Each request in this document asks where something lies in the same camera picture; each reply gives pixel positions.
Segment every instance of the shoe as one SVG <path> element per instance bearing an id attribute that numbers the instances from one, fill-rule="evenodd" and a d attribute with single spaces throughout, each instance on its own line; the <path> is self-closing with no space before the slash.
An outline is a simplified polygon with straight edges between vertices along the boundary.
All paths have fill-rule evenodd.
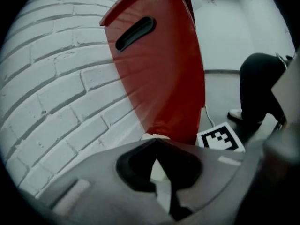
<path id="1" fill-rule="evenodd" d="M 242 117 L 242 110 L 241 109 L 232 109 L 228 112 L 229 117 L 238 119 L 240 121 L 243 121 L 243 117 Z"/>
<path id="2" fill-rule="evenodd" d="M 161 139 L 170 139 L 169 137 L 167 136 L 164 136 L 164 135 L 160 135 L 160 134 L 149 134 L 149 133 L 145 133 L 141 140 L 147 140 L 147 139 L 152 139 L 152 138 L 161 138 Z"/>

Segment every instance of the floor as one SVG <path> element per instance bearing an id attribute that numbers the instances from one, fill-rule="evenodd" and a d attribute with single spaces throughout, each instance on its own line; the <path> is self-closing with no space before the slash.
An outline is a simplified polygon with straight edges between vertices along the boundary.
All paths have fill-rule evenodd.
<path id="1" fill-rule="evenodd" d="M 215 125 L 227 121 L 245 147 L 253 141 L 266 139 L 277 124 L 276 119 L 270 114 L 267 114 L 258 129 L 246 127 L 227 118 L 230 109 L 240 108 L 240 78 L 238 74 L 206 74 L 205 92 L 208 112 Z M 208 128 L 211 128 L 211 124 L 205 109 L 202 109 L 199 131 Z"/>

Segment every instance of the person's leg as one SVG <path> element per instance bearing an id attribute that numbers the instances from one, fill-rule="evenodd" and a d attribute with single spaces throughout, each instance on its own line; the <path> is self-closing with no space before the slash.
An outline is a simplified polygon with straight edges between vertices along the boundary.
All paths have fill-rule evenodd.
<path id="1" fill-rule="evenodd" d="M 282 118 L 282 109 L 271 88 L 284 71 L 284 65 L 275 56 L 255 53 L 245 60 L 240 68 L 241 116 L 245 122 L 258 123 L 267 113 L 277 120 Z"/>

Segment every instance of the red door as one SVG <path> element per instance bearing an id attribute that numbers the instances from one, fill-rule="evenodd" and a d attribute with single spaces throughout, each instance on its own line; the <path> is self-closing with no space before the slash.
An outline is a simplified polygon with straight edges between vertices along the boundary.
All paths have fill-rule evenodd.
<path id="1" fill-rule="evenodd" d="M 119 0 L 100 25 L 144 129 L 195 144 L 204 71 L 190 0 Z"/>

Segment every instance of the black and white square pattern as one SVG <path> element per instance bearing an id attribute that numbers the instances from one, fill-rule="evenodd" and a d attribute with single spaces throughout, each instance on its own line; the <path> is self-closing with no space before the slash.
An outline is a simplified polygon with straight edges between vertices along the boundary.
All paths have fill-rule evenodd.
<path id="1" fill-rule="evenodd" d="M 200 147 L 245 152 L 245 148 L 227 122 L 197 134 Z"/>

